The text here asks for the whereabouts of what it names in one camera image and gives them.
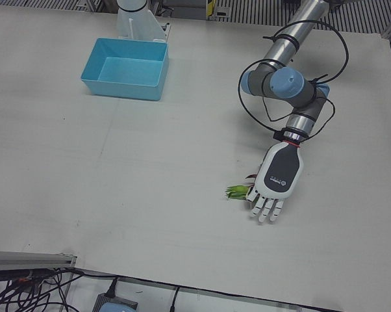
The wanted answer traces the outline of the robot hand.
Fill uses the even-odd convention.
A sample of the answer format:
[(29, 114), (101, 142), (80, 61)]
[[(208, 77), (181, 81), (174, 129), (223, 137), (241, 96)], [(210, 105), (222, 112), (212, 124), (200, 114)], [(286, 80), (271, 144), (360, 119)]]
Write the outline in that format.
[(265, 155), (246, 200), (252, 203), (250, 216), (260, 223), (273, 222), (280, 215), (303, 170), (299, 144), (283, 141), (273, 145)]

